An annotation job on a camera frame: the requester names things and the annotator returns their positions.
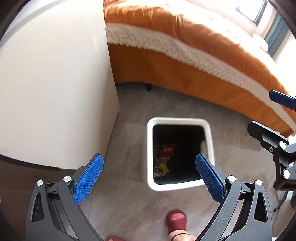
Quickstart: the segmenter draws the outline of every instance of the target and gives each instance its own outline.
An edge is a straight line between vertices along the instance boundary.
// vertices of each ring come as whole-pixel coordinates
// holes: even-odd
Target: red slipper
[[[109,241],[110,239],[112,239],[113,241],[125,241],[124,239],[121,239],[121,238],[118,238],[118,237],[114,237],[114,236],[107,237],[105,239],[105,241]]]
[[[182,213],[184,215],[181,219],[171,219],[172,214],[174,213]],[[166,217],[166,223],[168,226],[168,233],[170,234],[172,231],[181,229],[186,230],[186,224],[187,224],[187,217],[186,214],[180,210],[171,211],[167,217]]]

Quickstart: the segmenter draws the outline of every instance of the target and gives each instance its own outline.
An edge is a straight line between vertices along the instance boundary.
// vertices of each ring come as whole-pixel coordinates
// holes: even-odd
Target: garbage
[[[167,162],[174,156],[174,149],[177,144],[162,145],[158,152],[158,158],[153,162],[153,177],[163,177],[169,173]]]

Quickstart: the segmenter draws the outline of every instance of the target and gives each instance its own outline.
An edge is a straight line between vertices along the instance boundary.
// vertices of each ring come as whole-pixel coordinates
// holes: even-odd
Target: teal curtain
[[[271,57],[274,56],[275,52],[283,42],[288,30],[289,27],[277,12],[271,28],[264,39],[268,43],[268,53]]]

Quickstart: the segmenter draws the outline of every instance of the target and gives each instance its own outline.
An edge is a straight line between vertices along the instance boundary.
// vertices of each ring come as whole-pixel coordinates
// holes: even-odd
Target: white fringe trim
[[[163,53],[172,59],[194,66],[199,70],[247,90],[273,109],[292,131],[296,133],[296,124],[281,105],[270,100],[267,89],[244,73],[212,55],[193,48],[169,35],[131,25],[106,23],[106,35],[107,42],[110,44],[154,50]]]

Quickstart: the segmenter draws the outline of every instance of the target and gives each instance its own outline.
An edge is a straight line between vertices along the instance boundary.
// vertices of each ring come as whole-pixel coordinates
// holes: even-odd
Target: orange bedspread
[[[238,111],[288,136],[296,113],[277,65],[240,27],[186,0],[104,0],[114,79],[145,82]]]

